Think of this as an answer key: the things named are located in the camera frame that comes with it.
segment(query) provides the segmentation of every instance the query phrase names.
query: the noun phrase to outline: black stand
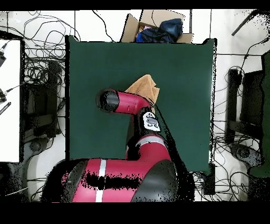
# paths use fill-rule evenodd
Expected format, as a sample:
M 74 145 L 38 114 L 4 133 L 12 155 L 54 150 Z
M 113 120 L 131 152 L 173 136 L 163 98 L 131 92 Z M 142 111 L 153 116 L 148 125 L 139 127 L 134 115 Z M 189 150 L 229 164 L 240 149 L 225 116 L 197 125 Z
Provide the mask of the black stand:
M 257 92 L 260 90 L 260 82 L 262 80 L 262 72 L 256 71 L 245 74 L 244 80 L 260 76 L 259 83 L 257 82 Z M 228 73 L 228 95 L 227 95 L 227 125 L 225 127 L 225 143 L 231 144 L 234 142 L 235 132 L 248 135 L 258 140 L 262 139 L 263 131 L 260 121 L 253 122 L 254 117 L 261 114 L 262 93 L 256 93 L 252 86 L 255 82 L 249 85 L 245 81 L 242 96 L 242 111 L 240 122 L 236 121 L 236 104 L 237 104 L 237 89 L 241 84 L 241 75 L 236 69 L 229 70 Z
M 29 102 L 30 90 L 34 95 L 34 113 L 24 114 L 24 130 L 34 129 L 35 136 L 46 134 L 48 138 L 56 136 L 57 124 L 57 76 L 61 72 L 57 62 L 49 61 L 46 85 L 26 84 L 24 86 L 26 102 Z
M 245 19 L 241 22 L 241 24 L 236 28 L 236 30 L 232 33 L 234 36 L 241 28 L 244 26 L 249 20 L 252 20 L 256 15 L 269 15 L 270 12 L 268 10 L 254 10 L 252 11 Z

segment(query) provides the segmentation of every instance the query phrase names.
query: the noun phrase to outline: black cable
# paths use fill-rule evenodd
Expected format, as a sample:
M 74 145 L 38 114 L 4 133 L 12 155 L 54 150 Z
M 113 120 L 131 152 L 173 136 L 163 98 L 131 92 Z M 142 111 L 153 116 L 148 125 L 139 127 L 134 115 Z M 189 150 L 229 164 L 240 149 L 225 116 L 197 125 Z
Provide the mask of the black cable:
M 27 181 L 45 181 L 41 179 L 47 179 L 47 178 L 35 178 L 35 179 L 27 180 Z
M 102 22 L 104 23 L 104 26 L 105 26 L 105 33 L 106 33 L 106 35 L 112 40 L 112 42 L 115 42 L 115 41 L 112 39 L 112 37 L 108 35 L 106 23 L 105 23 L 105 21 L 103 20 L 103 18 L 101 18 L 94 10 L 92 10 L 92 12 L 93 12 L 98 18 L 100 18 L 100 19 L 102 20 Z
M 155 22 L 154 22 L 154 19 L 153 19 L 153 13 L 154 13 L 154 10 L 152 11 L 152 16 L 151 16 L 151 18 L 152 18 L 152 20 L 153 20 L 154 25 L 157 26 L 157 25 L 155 24 Z
M 65 135 L 63 134 L 61 128 L 60 128 L 60 124 L 59 124 L 59 120 L 57 119 L 57 123 L 58 123 L 58 127 L 59 127 L 59 130 L 61 131 L 62 135 L 65 137 Z
M 267 38 L 263 39 L 262 41 L 260 41 L 260 42 L 258 42 L 258 43 L 255 43 L 255 44 L 251 45 L 251 46 L 248 48 L 247 53 L 246 53 L 246 55 L 244 56 L 244 61 L 243 61 L 243 64 L 242 64 L 242 66 L 241 66 L 241 69 L 242 69 L 243 66 L 244 66 L 245 60 L 246 60 L 247 57 L 248 57 L 248 53 L 249 53 L 250 49 L 251 49 L 253 46 L 256 46 L 256 45 L 258 45 L 258 44 L 266 43 L 267 41 L 269 41 L 269 39 L 270 39 L 270 37 L 268 36 Z
M 31 202 L 33 202 L 34 201 L 34 199 L 35 199 L 35 197 L 36 197 L 36 195 L 38 194 L 38 193 L 41 193 L 42 191 L 39 191 L 41 188 L 43 188 L 44 187 L 44 185 L 43 186 L 41 186 L 40 188 L 38 188 L 37 189 L 37 191 L 35 192 L 35 193 L 33 193 L 32 194 L 32 196 L 31 196 Z

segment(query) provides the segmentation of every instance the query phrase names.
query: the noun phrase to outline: wire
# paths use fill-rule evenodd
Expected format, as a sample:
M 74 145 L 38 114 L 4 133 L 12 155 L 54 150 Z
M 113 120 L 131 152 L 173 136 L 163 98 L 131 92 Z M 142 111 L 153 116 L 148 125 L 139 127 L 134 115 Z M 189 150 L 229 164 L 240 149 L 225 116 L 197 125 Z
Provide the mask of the wire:
M 10 195 L 12 195 L 12 194 L 19 193 L 19 192 L 24 191 L 24 190 L 26 190 L 26 189 L 28 189 L 28 188 L 29 188 L 29 186 L 26 187 L 26 188 L 24 188 L 24 189 L 21 189 L 21 190 L 19 190 L 19 191 L 15 191 L 15 192 L 13 192 L 13 193 L 7 194 L 6 196 L 10 196 Z
M 65 135 L 62 132 L 62 130 L 60 129 L 60 124 L 59 124 L 59 120 L 58 119 L 57 119 L 57 123 L 58 123 L 59 130 L 61 131 L 62 135 L 65 137 Z
M 152 11 L 152 16 L 151 16 L 151 18 L 152 18 L 152 20 L 153 20 L 154 25 L 157 26 L 157 25 L 155 24 L 155 22 L 154 22 L 154 19 L 153 19 L 153 13 L 154 13 L 154 10 Z
M 36 179 L 27 180 L 27 181 L 45 181 L 41 179 L 47 179 L 47 178 L 36 178 Z
M 38 188 L 37 190 L 36 190 L 36 192 L 35 193 L 33 193 L 32 194 L 32 196 L 31 196 L 31 202 L 33 202 L 34 201 L 34 199 L 35 199 L 35 197 L 36 197 L 36 195 L 38 194 L 38 193 L 41 193 L 42 191 L 39 191 L 41 188 L 43 188 L 44 187 L 44 185 L 43 186 L 41 186 L 40 188 Z
M 104 23 L 104 26 L 105 26 L 105 33 L 106 33 L 106 35 L 111 39 L 112 42 L 115 42 L 115 41 L 112 39 L 112 37 L 108 35 L 108 33 L 107 33 L 107 28 L 106 28 L 106 23 L 105 23 L 105 21 L 103 20 L 103 18 L 101 18 L 94 10 L 92 10 L 92 12 L 93 12 L 98 18 L 100 18 L 100 19 L 102 20 L 102 22 Z
M 269 39 L 270 39 L 270 37 L 268 36 L 267 38 L 263 39 L 262 41 L 260 41 L 260 42 L 258 42 L 258 43 L 255 43 L 255 44 L 251 45 L 251 46 L 248 48 L 247 53 L 246 53 L 246 55 L 244 56 L 244 61 L 243 61 L 243 64 L 242 64 L 242 66 L 241 66 L 241 69 L 243 68 L 244 63 L 245 63 L 245 60 L 246 60 L 247 57 L 248 57 L 249 50 L 250 50 L 253 46 L 256 46 L 256 45 L 261 44 L 261 43 L 266 43 L 267 41 L 269 41 Z

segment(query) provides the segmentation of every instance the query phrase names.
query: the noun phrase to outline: cloth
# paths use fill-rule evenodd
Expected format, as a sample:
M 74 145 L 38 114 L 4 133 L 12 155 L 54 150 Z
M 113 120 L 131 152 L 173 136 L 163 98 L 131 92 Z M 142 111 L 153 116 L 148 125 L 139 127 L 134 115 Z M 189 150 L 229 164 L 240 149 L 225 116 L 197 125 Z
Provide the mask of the cloth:
M 138 33 L 136 37 L 136 43 L 142 43 L 142 42 L 143 42 L 143 38 L 141 37 L 141 33 Z
M 182 20 L 174 18 L 163 21 L 158 29 L 146 29 L 141 32 L 144 42 L 148 43 L 176 43 L 182 35 Z
M 150 29 L 151 27 L 145 26 L 143 30 Z
M 150 99 L 150 101 L 152 100 L 155 104 L 159 93 L 159 88 L 155 86 L 156 84 L 153 81 L 151 75 L 146 74 L 134 82 L 125 92 L 140 95 L 146 99 Z

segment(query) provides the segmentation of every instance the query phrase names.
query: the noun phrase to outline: white floor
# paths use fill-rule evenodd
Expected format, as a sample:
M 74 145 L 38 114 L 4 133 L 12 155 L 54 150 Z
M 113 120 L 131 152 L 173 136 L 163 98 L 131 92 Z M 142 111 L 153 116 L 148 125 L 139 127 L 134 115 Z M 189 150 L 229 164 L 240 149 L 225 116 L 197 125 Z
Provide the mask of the white floor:
M 184 33 L 189 33 L 189 10 L 173 10 L 175 12 L 182 13 L 185 16 L 183 31 Z M 222 54 L 246 54 L 248 48 L 262 41 L 267 37 L 268 31 L 264 23 L 265 19 L 263 17 L 256 17 L 252 21 L 245 24 L 240 31 L 235 35 L 231 36 L 232 32 L 240 25 L 244 18 L 252 10 L 192 10 L 192 32 L 194 38 L 193 43 L 202 43 L 206 38 L 216 38 L 217 39 L 217 56 L 216 61 L 216 90 L 224 89 L 227 85 L 224 76 L 228 72 L 228 69 L 232 66 L 240 66 L 243 63 L 243 55 L 222 55 Z M 119 41 L 122 35 L 124 23 L 127 14 L 131 13 L 134 17 L 139 19 L 141 10 L 121 10 L 121 11 L 105 11 L 98 10 L 98 14 L 104 19 L 107 26 L 107 33 L 113 38 L 114 41 Z M 109 42 L 110 38 L 106 36 L 103 22 L 92 13 L 92 11 L 76 11 L 75 14 L 75 24 L 74 24 L 74 11 L 41 11 L 42 15 L 47 18 L 49 16 L 56 16 L 59 19 L 64 20 L 72 27 L 75 26 L 78 33 L 80 34 L 81 41 L 106 41 Z M 61 33 L 74 35 L 74 30 L 70 29 L 68 26 L 61 25 L 58 22 L 43 24 L 42 28 L 37 32 L 37 29 L 43 22 L 48 21 L 48 19 L 37 18 L 31 21 L 31 25 L 27 26 L 24 30 L 24 23 L 34 18 L 36 15 L 30 15 L 29 12 L 10 12 L 8 24 L 10 27 L 16 28 L 21 33 L 25 33 L 25 36 L 37 40 L 45 41 L 46 36 L 51 30 L 57 30 Z M 57 21 L 55 18 L 50 18 L 51 21 Z M 0 20 L 0 25 L 5 25 L 4 19 Z M 62 35 L 57 32 L 50 34 L 47 41 L 60 42 Z M 26 41 L 30 47 L 35 47 L 31 41 Z M 251 48 L 249 54 L 261 55 L 270 49 L 270 42 L 265 44 L 259 44 Z M 251 72 L 260 70 L 262 68 L 261 58 L 259 56 L 249 56 L 243 66 L 245 72 Z M 226 100 L 226 89 L 219 91 L 215 95 L 215 105 Z M 226 103 L 221 104 L 215 108 L 215 113 L 222 113 L 225 111 Z M 214 120 L 225 120 L 225 113 L 215 115 Z M 59 120 L 61 130 L 65 134 L 65 121 L 64 118 Z M 216 122 L 219 128 L 224 129 L 224 122 Z M 222 131 L 215 127 L 215 133 L 221 133 Z M 51 171 L 53 166 L 65 157 L 65 139 L 62 135 L 58 135 L 54 140 L 52 148 L 43 152 L 41 155 L 35 156 L 30 164 L 29 168 L 29 179 L 42 178 Z M 235 171 L 246 172 L 243 163 L 232 158 L 232 156 L 224 151 L 221 154 L 216 154 L 215 159 L 221 165 L 224 164 L 224 168 L 229 174 Z M 221 179 L 226 179 L 225 170 L 220 167 L 216 162 L 216 181 Z M 240 185 L 244 183 L 247 185 L 248 180 L 244 175 L 236 174 L 233 177 L 233 181 Z M 42 186 L 43 183 L 30 184 L 29 187 L 30 194 L 36 192 L 36 190 Z M 224 183 L 219 182 L 218 184 L 223 184 L 225 186 L 217 186 L 216 191 L 226 191 L 228 190 L 228 181 Z M 230 199 L 229 194 L 218 194 L 223 200 Z M 241 200 L 246 199 L 245 194 L 241 194 Z M 196 200 L 201 201 L 201 196 L 196 192 Z

